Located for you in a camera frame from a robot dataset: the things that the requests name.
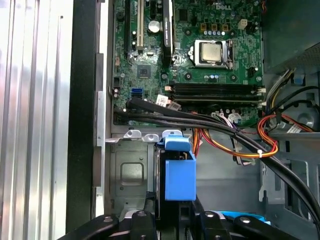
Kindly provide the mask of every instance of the green circuit board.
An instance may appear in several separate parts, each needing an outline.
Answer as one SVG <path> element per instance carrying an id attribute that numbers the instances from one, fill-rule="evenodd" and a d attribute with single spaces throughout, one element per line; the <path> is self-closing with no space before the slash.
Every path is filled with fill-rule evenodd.
<path id="1" fill-rule="evenodd" d="M 126 12 L 126 0 L 115 0 L 115 13 Z M 143 89 L 143 99 L 156 102 L 158 95 L 166 95 L 165 86 L 169 81 L 177 83 L 195 84 L 241 84 L 262 85 L 262 44 L 260 29 L 247 34 L 243 29 L 238 29 L 238 23 L 242 19 L 248 22 L 261 21 L 261 6 L 252 0 L 225 0 L 224 5 L 216 5 L 218 0 L 174 0 L 174 55 L 175 61 L 168 68 L 163 67 L 161 47 L 163 33 L 148 32 L 150 7 L 144 7 L 144 36 L 143 51 L 133 50 L 131 47 L 131 34 L 125 41 L 125 22 L 114 20 L 114 51 L 113 51 L 113 77 L 119 86 L 119 94 L 113 99 L 115 108 L 125 108 L 126 102 L 131 98 L 132 88 Z M 130 33 L 138 29 L 138 0 L 130 0 Z M 163 21 L 162 13 L 157 12 L 155 19 Z M 209 26 L 203 31 L 202 26 Z M 217 25 L 217 31 L 211 31 L 212 25 Z M 188 56 L 195 40 L 232 40 L 234 68 L 210 69 L 197 68 Z M 128 44 L 128 56 L 124 54 L 125 45 Z M 253 77 L 248 76 L 248 69 L 255 68 Z M 141 76 L 141 69 L 146 69 L 146 75 Z M 249 125 L 258 119 L 256 107 L 238 107 L 242 124 Z M 131 125 L 146 124 L 130 122 Z"/>

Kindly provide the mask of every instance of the blue latch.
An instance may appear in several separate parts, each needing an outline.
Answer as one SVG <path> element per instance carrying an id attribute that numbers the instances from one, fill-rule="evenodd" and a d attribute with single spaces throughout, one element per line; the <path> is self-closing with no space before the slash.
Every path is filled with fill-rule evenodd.
<path id="1" fill-rule="evenodd" d="M 169 135 L 162 140 L 165 151 L 188 153 L 190 159 L 165 160 L 165 200 L 196 200 L 196 158 L 187 137 Z"/>

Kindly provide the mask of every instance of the dell logo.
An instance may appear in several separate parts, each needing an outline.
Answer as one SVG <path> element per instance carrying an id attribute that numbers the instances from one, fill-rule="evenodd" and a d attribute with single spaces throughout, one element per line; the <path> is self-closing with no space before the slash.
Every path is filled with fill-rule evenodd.
<path id="1" fill-rule="evenodd" d="M 229 11 L 232 10 L 230 5 L 226 5 L 226 6 L 225 5 L 216 5 L 215 7 L 217 10 L 229 10 Z"/>

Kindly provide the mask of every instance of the ventilation grille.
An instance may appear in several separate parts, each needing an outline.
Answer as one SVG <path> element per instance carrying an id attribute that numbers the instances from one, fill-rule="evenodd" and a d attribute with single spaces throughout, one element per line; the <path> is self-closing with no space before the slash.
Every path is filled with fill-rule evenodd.
<path id="1" fill-rule="evenodd" d="M 306 74 L 314 74 L 320 71 L 320 43 L 310 47 L 304 53 L 297 57 L 285 61 L 283 64 L 275 67 L 276 72 L 282 72 L 286 69 L 297 68 L 303 70 Z"/>

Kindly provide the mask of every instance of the motherboard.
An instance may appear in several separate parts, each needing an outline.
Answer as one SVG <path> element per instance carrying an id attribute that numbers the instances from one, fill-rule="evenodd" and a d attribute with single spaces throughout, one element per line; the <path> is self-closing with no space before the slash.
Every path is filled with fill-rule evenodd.
<path id="1" fill-rule="evenodd" d="M 113 106 L 131 98 L 234 118 L 263 101 L 261 4 L 256 0 L 115 0 Z M 148 125 L 135 121 L 115 124 Z"/>

